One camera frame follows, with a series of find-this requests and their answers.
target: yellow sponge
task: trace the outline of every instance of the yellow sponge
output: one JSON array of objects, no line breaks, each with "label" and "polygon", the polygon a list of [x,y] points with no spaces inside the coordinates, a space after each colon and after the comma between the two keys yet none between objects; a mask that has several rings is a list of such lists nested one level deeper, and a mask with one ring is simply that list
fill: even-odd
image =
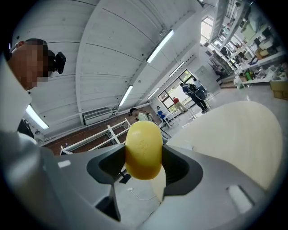
[{"label": "yellow sponge", "polygon": [[162,135],[160,128],[150,121],[131,125],[125,142],[127,172],[140,180],[158,175],[162,163]]}]

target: fluorescent light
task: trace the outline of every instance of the fluorescent light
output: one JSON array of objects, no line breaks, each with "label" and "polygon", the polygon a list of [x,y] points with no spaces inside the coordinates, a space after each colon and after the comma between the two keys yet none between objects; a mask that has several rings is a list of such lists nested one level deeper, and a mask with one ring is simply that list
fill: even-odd
[{"label": "fluorescent light", "polygon": [[160,41],[160,43],[156,46],[156,48],[152,51],[152,53],[149,55],[149,57],[147,58],[147,62],[150,63],[155,56],[157,55],[157,53],[159,53],[159,51],[162,49],[162,47],[166,44],[166,42],[172,37],[172,35],[174,34],[173,30],[170,30],[166,36]]},{"label": "fluorescent light", "polygon": [[49,126],[38,116],[38,114],[34,111],[31,105],[28,105],[26,112],[29,116],[42,128],[42,129],[48,129]]},{"label": "fluorescent light", "polygon": [[157,89],[155,89],[155,91],[150,95],[150,97],[148,97],[147,100],[149,100],[160,88],[158,87]]},{"label": "fluorescent light", "polygon": [[121,105],[124,104],[124,101],[125,101],[126,98],[128,97],[128,95],[129,95],[130,91],[132,90],[132,88],[133,88],[133,85],[129,85],[126,93],[124,94],[124,97],[122,98],[122,100],[121,100],[121,102],[120,102],[120,104],[119,104],[119,106],[121,106]]},{"label": "fluorescent light", "polygon": [[169,77],[172,77],[173,74],[176,73],[177,70],[179,70],[184,65],[184,62],[182,62],[170,75]]}]

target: cardboard box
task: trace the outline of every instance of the cardboard box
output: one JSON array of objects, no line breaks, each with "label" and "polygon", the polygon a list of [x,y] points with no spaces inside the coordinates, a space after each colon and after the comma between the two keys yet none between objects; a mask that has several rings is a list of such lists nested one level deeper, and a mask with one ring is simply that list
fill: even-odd
[{"label": "cardboard box", "polygon": [[271,81],[270,87],[275,98],[288,100],[288,81]]},{"label": "cardboard box", "polygon": [[258,60],[263,59],[262,56],[260,55],[260,52],[261,52],[261,51],[262,51],[261,48],[258,48],[258,49],[256,50],[256,52],[255,52],[255,55],[256,55],[256,57],[257,57]]}]

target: person with backpack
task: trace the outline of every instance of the person with backpack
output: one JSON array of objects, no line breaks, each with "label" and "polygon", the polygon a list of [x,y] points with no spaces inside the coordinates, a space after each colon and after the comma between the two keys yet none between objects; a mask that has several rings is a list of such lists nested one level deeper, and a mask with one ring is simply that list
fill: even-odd
[{"label": "person with backpack", "polygon": [[207,105],[204,102],[205,95],[194,84],[181,83],[180,86],[182,87],[183,92],[190,96],[192,101],[202,109],[203,114],[208,112]]}]

